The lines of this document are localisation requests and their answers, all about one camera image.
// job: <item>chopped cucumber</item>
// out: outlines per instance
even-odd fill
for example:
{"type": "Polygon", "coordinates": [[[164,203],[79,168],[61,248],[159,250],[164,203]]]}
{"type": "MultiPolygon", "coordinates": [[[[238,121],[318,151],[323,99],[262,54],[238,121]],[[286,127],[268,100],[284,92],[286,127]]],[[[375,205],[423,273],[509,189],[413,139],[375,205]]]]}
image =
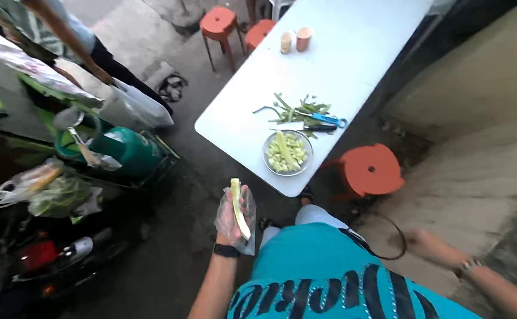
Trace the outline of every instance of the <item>chopped cucumber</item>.
{"type": "Polygon", "coordinates": [[[295,171],[308,158],[305,154],[304,141],[298,140],[292,133],[276,133],[276,138],[270,141],[268,149],[268,163],[275,171],[295,171]]]}

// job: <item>teal shirt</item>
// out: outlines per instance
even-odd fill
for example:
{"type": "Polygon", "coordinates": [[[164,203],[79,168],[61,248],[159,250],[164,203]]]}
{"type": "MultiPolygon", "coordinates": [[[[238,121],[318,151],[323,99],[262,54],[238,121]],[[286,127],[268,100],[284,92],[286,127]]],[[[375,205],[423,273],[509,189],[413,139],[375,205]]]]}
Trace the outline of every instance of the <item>teal shirt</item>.
{"type": "Polygon", "coordinates": [[[260,250],[227,318],[479,318],[387,270],[337,228],[284,228],[260,250]]]}

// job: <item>sandal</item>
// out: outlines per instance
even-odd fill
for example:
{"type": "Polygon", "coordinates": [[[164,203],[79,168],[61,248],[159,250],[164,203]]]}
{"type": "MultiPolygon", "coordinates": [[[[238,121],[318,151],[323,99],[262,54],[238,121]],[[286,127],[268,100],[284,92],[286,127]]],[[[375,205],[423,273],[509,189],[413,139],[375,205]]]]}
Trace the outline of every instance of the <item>sandal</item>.
{"type": "Polygon", "coordinates": [[[309,187],[309,184],[307,184],[302,192],[297,196],[299,199],[307,198],[309,199],[313,204],[313,192],[312,189],[309,187]]]}
{"type": "Polygon", "coordinates": [[[258,221],[258,228],[264,232],[266,228],[269,228],[270,226],[276,227],[276,228],[282,228],[279,224],[275,223],[271,219],[268,218],[262,218],[260,221],[258,221]]]}

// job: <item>hand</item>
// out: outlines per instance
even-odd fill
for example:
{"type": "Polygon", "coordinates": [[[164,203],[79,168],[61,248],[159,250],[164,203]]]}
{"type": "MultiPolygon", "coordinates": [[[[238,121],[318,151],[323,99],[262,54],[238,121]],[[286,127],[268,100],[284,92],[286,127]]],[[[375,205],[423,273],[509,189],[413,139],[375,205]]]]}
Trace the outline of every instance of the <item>hand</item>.
{"type": "Polygon", "coordinates": [[[448,245],[444,240],[425,229],[417,228],[404,234],[408,251],[439,266],[454,270],[470,257],[461,250],[448,245]]]}
{"type": "MultiPolygon", "coordinates": [[[[249,187],[247,185],[241,186],[239,203],[243,214],[247,212],[247,205],[244,198],[246,198],[245,194],[248,189],[249,187]]],[[[234,216],[233,193],[228,190],[225,192],[225,196],[225,201],[222,203],[221,207],[219,207],[217,220],[215,221],[215,226],[217,227],[216,243],[220,243],[222,245],[233,245],[241,240],[242,233],[237,223],[237,219],[234,216]]],[[[245,216],[245,221],[247,224],[249,223],[247,216],[245,216]]]]}
{"type": "Polygon", "coordinates": [[[20,32],[14,27],[3,27],[2,30],[4,31],[6,38],[11,42],[16,44],[22,43],[22,36],[20,35],[20,32]]]}
{"type": "Polygon", "coordinates": [[[93,68],[91,68],[92,74],[98,78],[101,82],[105,83],[106,85],[111,85],[114,83],[113,77],[108,75],[108,73],[101,69],[98,65],[95,64],[93,68]]]}

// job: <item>peeled cucumber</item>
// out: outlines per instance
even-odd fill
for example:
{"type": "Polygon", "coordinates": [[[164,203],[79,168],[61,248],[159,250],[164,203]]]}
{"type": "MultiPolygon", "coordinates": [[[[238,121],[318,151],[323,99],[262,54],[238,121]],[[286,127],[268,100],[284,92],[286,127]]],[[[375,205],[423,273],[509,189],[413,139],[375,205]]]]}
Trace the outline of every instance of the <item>peeled cucumber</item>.
{"type": "Polygon", "coordinates": [[[280,148],[280,154],[282,154],[282,157],[288,163],[289,169],[290,170],[300,169],[300,165],[297,163],[297,161],[294,159],[294,157],[292,157],[292,154],[290,153],[290,149],[286,145],[286,138],[284,137],[284,134],[281,131],[276,132],[276,143],[278,144],[278,147],[280,148]]]}
{"type": "Polygon", "coordinates": [[[241,229],[241,234],[246,240],[250,238],[250,229],[245,221],[245,216],[241,212],[241,181],[238,178],[231,178],[231,192],[233,194],[233,209],[234,216],[237,219],[237,224],[241,229]]]}

